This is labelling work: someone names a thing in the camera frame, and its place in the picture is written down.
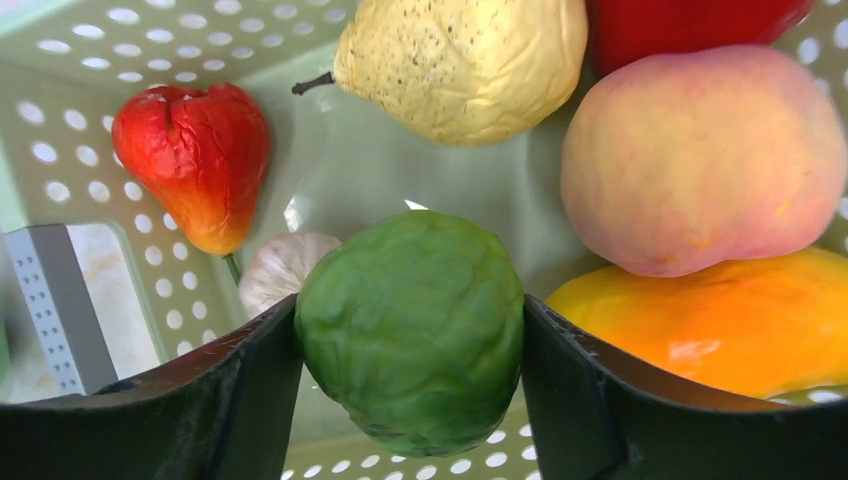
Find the green wrinkled custard apple toy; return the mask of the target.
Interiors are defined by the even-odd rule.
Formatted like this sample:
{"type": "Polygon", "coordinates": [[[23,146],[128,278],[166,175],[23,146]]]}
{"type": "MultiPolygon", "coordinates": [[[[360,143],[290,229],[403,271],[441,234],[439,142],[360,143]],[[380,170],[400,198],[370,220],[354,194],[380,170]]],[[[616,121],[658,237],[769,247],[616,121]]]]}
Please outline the green wrinkled custard apple toy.
{"type": "Polygon", "coordinates": [[[517,388],[524,289],[494,233],[411,210],[325,254],[295,329],[319,388],[383,450],[457,455],[503,420],[517,388]]]}

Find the yellow pear toy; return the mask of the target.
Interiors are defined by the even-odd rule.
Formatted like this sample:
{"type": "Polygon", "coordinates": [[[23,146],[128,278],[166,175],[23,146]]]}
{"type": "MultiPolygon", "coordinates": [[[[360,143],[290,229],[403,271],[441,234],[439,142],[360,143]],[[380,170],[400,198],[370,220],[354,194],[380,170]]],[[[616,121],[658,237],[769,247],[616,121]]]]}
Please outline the yellow pear toy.
{"type": "Polygon", "coordinates": [[[332,69],[292,92],[335,85],[434,142],[489,145],[566,103],[588,33],[580,0],[365,1],[332,69]]]}

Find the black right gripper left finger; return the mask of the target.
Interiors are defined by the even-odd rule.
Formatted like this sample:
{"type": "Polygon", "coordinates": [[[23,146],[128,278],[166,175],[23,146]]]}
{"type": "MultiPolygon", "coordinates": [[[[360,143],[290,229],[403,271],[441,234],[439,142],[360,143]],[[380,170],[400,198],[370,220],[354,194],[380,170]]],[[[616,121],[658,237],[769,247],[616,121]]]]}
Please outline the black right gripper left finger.
{"type": "Polygon", "coordinates": [[[1,409],[5,479],[277,479],[302,361],[287,298],[87,396],[1,409]]]}

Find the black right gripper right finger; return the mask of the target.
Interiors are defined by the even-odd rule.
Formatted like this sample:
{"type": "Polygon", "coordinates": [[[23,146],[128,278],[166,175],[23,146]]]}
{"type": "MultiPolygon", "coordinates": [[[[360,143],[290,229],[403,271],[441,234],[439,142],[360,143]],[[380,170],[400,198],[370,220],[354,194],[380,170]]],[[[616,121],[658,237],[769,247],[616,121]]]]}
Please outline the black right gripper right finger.
{"type": "Polygon", "coordinates": [[[524,303],[522,382],[545,479],[843,479],[845,401],[793,407],[707,387],[524,303]]]}

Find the red wax apple toy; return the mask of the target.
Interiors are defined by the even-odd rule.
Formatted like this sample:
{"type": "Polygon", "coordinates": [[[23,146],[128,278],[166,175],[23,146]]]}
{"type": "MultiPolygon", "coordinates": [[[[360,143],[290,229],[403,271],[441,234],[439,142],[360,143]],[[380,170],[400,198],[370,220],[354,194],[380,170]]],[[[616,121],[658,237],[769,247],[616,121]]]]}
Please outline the red wax apple toy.
{"type": "Polygon", "coordinates": [[[111,138],[124,168],[190,243],[224,258],[238,280],[234,253],[271,160],[271,129],[256,101],[230,83],[147,89],[117,112],[111,138]]]}

